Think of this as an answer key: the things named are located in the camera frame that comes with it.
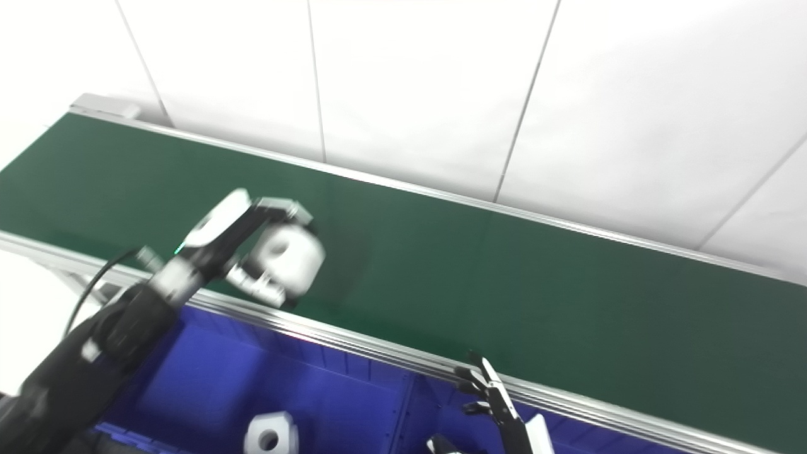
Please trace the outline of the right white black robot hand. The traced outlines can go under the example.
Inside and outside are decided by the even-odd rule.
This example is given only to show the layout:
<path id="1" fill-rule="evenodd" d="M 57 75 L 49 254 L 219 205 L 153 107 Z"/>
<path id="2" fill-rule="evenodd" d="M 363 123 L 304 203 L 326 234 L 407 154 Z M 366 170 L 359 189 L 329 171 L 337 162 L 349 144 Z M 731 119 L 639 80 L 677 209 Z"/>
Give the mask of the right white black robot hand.
<path id="1" fill-rule="evenodd" d="M 497 426 L 504 453 L 554 453 L 544 417 L 537 414 L 529 421 L 523 419 L 488 359 L 474 350 L 469 350 L 467 356 L 477 369 L 454 367 L 456 389 L 479 400 L 464 404 L 462 412 L 466 416 L 490 417 Z"/>

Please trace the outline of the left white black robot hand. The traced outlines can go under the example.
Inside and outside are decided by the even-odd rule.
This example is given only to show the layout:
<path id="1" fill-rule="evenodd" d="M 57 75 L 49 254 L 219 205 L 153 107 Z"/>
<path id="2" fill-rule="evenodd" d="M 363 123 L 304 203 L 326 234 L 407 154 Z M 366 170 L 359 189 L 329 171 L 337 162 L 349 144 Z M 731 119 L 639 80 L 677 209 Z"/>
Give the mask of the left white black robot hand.
<path id="1" fill-rule="evenodd" d="M 294 199 L 254 199 L 235 189 L 187 233 L 175 255 L 194 291 L 227 281 L 279 308 L 308 292 L 325 261 L 312 221 Z"/>

